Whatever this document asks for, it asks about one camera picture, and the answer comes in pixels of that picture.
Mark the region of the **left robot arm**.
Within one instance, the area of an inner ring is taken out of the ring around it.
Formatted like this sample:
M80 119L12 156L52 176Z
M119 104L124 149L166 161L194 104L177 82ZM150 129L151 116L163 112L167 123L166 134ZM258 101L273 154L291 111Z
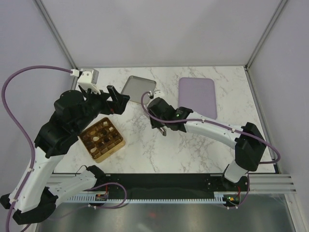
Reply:
M120 94L114 86L99 94L90 90L68 90L55 101L55 111L44 124L31 152L30 161L16 189L1 196L0 203L13 213L18 225L43 222L65 200L81 191L102 190L106 180L104 172L95 165L89 166L80 175L53 187L46 183L55 167L78 141L82 131L99 115L121 115L130 99Z

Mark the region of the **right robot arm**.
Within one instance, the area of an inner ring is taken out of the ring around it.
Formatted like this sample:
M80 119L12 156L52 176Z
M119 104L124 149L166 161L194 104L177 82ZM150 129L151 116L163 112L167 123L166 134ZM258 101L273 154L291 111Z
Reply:
M217 122L186 107L175 109L161 97L150 101L147 112L153 129L167 127L173 131L203 135L233 149L235 159L221 178L222 188L228 191L237 187L246 173L257 170L266 149L263 136L253 123L238 126Z

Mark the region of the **metal tongs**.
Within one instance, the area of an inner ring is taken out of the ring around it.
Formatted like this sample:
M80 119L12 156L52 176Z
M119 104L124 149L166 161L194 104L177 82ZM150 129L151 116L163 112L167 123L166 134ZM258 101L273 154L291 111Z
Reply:
M159 132L163 135L163 136L166 136L167 135L167 130L165 127L161 127L161 128L158 128Z

